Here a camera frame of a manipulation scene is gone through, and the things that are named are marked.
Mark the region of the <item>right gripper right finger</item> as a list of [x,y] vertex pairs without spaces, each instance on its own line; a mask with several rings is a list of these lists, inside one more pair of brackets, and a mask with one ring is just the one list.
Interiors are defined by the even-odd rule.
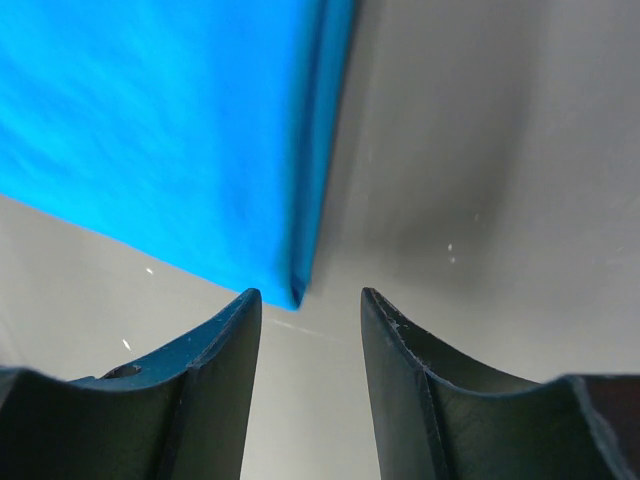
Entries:
[[639,378],[535,383],[490,367],[361,294],[361,335],[385,479],[635,479]]

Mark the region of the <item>blue t-shirt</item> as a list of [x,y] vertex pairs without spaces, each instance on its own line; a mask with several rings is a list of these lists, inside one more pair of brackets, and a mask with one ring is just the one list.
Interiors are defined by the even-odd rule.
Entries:
[[351,1],[5,1],[1,191],[295,310]]

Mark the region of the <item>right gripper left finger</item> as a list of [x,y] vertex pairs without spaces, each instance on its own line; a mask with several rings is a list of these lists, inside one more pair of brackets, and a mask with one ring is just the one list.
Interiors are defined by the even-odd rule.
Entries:
[[236,479],[261,333],[249,289],[210,320],[106,375],[1,371],[5,479]]

